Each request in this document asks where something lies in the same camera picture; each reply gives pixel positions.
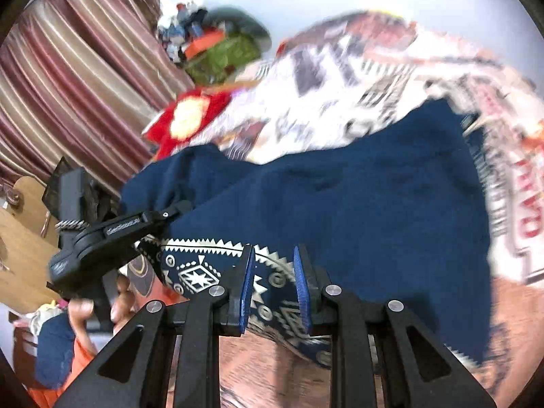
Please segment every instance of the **blue fabric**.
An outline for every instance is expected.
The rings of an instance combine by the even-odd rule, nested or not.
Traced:
[[[399,299],[449,347],[481,362],[489,339],[488,215],[461,117],[427,101],[345,148],[287,155],[259,166],[191,147],[151,164],[122,192],[127,211],[182,199],[158,259],[187,297],[215,285],[241,245],[256,246],[249,328],[326,365],[327,339],[304,334],[293,249],[361,299]]]
[[[75,334],[67,313],[44,322],[37,337],[34,377],[45,388],[62,387],[72,371]]]

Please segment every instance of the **red cloth with yellow patch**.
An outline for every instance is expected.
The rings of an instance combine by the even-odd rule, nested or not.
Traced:
[[[155,159],[167,158],[177,146],[189,142],[227,107],[230,100],[230,92],[211,94],[205,93],[203,88],[180,95],[142,133],[147,140],[159,144]]]

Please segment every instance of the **orange cloth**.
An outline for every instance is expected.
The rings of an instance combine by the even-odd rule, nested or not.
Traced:
[[[85,350],[80,341],[76,339],[73,344],[72,371],[68,375],[64,385],[58,390],[37,390],[36,388],[29,388],[28,393],[40,408],[53,408],[56,400],[62,393],[64,393],[68,385],[70,385],[74,379],[80,375],[83,369],[92,361],[93,358],[94,355]]]

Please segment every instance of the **metal rivet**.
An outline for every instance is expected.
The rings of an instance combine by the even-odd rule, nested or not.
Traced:
[[[145,309],[148,310],[150,313],[157,313],[162,307],[163,304],[161,304],[160,301],[151,301],[148,302],[148,304],[145,306]]]
[[[338,285],[327,285],[325,287],[325,293],[330,296],[338,296],[340,293],[342,293],[342,289]]]
[[[210,293],[210,296],[216,298],[217,296],[221,296],[223,293],[225,293],[225,289],[221,285],[214,285],[213,287],[209,288],[208,293]]]
[[[391,311],[399,312],[404,310],[404,304],[401,301],[389,301],[389,304],[387,304],[387,306]]]

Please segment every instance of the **curtain fold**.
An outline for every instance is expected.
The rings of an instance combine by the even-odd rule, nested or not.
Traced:
[[[155,40],[159,0],[35,0],[0,48],[0,182],[61,156],[111,191],[150,157],[141,130],[193,87]]]

